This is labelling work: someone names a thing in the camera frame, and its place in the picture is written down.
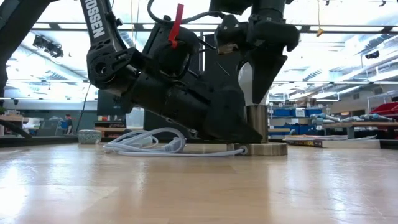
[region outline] wall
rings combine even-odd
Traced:
[[[383,85],[384,93],[387,91],[398,90],[398,85]],[[341,98],[341,101],[334,102],[330,105],[331,113],[341,113],[347,111],[365,110],[368,114],[368,97],[374,96],[373,91],[361,91],[359,92],[359,99],[354,100],[353,95]],[[387,102],[391,102],[391,98],[387,97]],[[371,98],[370,107],[377,107],[384,103],[383,98]]]
[[[82,101],[73,100],[19,100],[17,106],[14,106],[12,100],[4,102],[6,109],[12,110],[77,110],[83,109]],[[85,110],[97,110],[97,101],[87,101]]]
[[[21,111],[24,117],[28,118],[43,118],[44,120],[50,119],[53,116],[60,116],[62,119],[65,119],[66,114],[70,114],[72,117],[73,124],[73,132],[77,127],[77,123],[80,118],[80,111],[75,110],[52,110],[48,111],[48,113],[44,113],[43,111]],[[85,111],[83,116],[81,117],[81,122],[79,125],[79,130],[83,129],[94,129],[94,121],[97,120],[96,111]]]

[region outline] black cable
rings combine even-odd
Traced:
[[[210,49],[213,49],[213,50],[216,50],[216,49],[217,49],[215,46],[209,44],[208,42],[202,40],[202,39],[199,38],[199,37],[198,37],[198,40],[199,40],[199,43],[203,44],[204,46],[206,46],[206,47],[208,47],[208,48],[210,48]]]
[[[188,69],[188,73],[193,75],[195,78],[199,78],[199,75],[196,74],[194,71],[191,71],[191,70]]]
[[[225,74],[227,74],[228,76],[231,76],[231,75],[225,70],[225,68],[222,67],[222,66],[220,65],[220,63],[216,62],[216,64],[220,67],[220,69],[222,69],[222,71],[225,72]]]
[[[138,7],[137,7],[137,21],[136,21],[136,23],[138,23],[138,18],[139,18],[139,3],[140,3],[140,0],[138,0]]]
[[[180,79],[182,78],[189,70],[189,65],[191,64],[191,55],[188,55],[188,60],[184,66],[184,69],[182,70],[182,72],[176,77],[176,79]]]
[[[206,51],[208,51],[208,50],[214,50],[214,49],[201,49],[201,50],[198,51],[198,54],[199,54],[199,53],[206,52]]]
[[[81,118],[83,117],[83,113],[85,112],[87,96],[88,96],[88,91],[90,90],[90,86],[91,86],[91,83],[88,85],[88,89],[87,89],[87,93],[86,93],[86,97],[85,97],[85,102],[83,103],[83,109],[81,110],[81,113],[80,113],[79,122],[77,122],[75,134],[78,133],[77,131],[79,130],[80,121],[81,121]]]
[[[155,14],[151,11],[151,7],[152,7],[152,4],[154,3],[154,1],[155,0],[149,0],[148,5],[147,5],[147,11],[148,11],[150,18],[152,18],[155,22],[157,22],[159,24],[172,26],[174,24],[174,21],[166,21],[164,19],[160,19],[160,18],[156,17]],[[198,20],[205,16],[216,16],[216,17],[224,18],[225,15],[219,11],[203,12],[203,13],[199,13],[195,16],[183,19],[181,21],[181,24],[187,24],[189,22]]]

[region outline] red object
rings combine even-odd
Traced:
[[[178,36],[178,33],[180,32],[180,26],[181,26],[181,22],[182,22],[182,13],[183,12],[184,12],[184,5],[178,4],[177,14],[175,15],[174,25],[173,25],[172,30],[170,31],[170,35],[169,35],[169,41],[172,43],[172,48],[177,47],[177,41],[175,41],[175,38]]]
[[[398,113],[398,102],[384,103],[371,111],[371,114],[390,115]]]

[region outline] metal base plate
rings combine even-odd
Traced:
[[[263,144],[228,144],[227,150],[246,149],[245,156],[286,156],[286,143],[263,143]]]

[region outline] ceiling light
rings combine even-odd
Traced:
[[[47,23],[35,23],[33,25],[33,28],[36,28],[36,29],[51,29],[50,24],[47,24]]]
[[[354,87],[351,87],[351,88],[345,89],[345,90],[343,90],[343,91],[339,92],[338,94],[349,93],[349,92],[351,92],[351,91],[354,91],[354,90],[358,89],[359,87],[361,87],[361,86],[354,86]]]
[[[14,98],[15,100],[40,100],[42,98],[34,98],[34,97],[18,97]]]
[[[61,29],[87,29],[86,24],[58,24]]]
[[[290,81],[273,81],[272,84],[286,84],[290,83]]]
[[[55,83],[82,83],[85,80],[46,80],[46,82],[55,82]]]
[[[324,97],[332,96],[332,95],[334,95],[334,94],[336,94],[336,92],[318,93],[318,94],[312,96],[312,98],[316,98],[316,99],[318,99],[318,98],[324,98]]]
[[[335,84],[366,85],[366,84],[369,84],[369,82],[335,82]]]
[[[396,70],[391,71],[391,72],[384,72],[384,73],[380,73],[378,75],[375,75],[371,78],[369,78],[370,82],[375,82],[375,81],[380,81],[380,80],[385,80],[388,78],[392,78],[398,75],[398,72]]]
[[[153,29],[155,24],[143,24],[142,26],[144,29]]]
[[[42,80],[8,80],[7,83],[12,83],[12,82],[43,82]]]
[[[184,24],[181,25],[182,27],[185,27],[187,29],[191,29],[191,30],[216,30],[218,25],[206,25],[206,24]]]
[[[295,81],[297,84],[329,84],[329,81]]]
[[[398,82],[390,82],[390,81],[381,81],[381,82],[374,82],[373,84],[380,84],[380,85],[398,85]]]
[[[379,32],[382,26],[322,26],[324,31],[332,32]],[[318,26],[311,26],[310,31],[318,31]]]
[[[331,99],[317,99],[317,102],[339,102],[340,100],[331,100]]]
[[[123,24],[123,25],[120,25],[120,26],[118,26],[118,29],[134,29],[134,28],[136,28],[135,26],[134,26],[134,24],[132,25],[132,24]]]

